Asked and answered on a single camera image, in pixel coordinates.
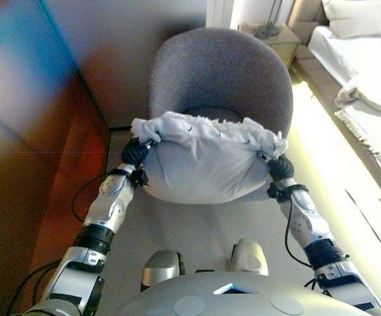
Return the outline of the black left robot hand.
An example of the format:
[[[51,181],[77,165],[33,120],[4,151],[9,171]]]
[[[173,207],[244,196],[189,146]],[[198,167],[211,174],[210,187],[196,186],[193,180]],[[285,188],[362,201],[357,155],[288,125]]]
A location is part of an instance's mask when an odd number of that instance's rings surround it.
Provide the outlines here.
[[[156,142],[154,140],[140,143],[138,138],[131,138],[121,154],[122,163],[138,168],[145,160],[149,150],[155,145]]]

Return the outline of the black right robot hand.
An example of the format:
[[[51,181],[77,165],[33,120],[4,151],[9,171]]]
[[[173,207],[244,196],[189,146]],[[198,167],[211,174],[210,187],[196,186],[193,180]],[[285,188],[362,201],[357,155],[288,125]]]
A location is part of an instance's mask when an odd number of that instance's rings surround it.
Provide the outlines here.
[[[272,159],[268,158],[262,151],[259,151],[257,156],[267,165],[269,175],[274,182],[293,178],[294,167],[292,162],[287,158],[286,154],[280,155],[277,159]]]

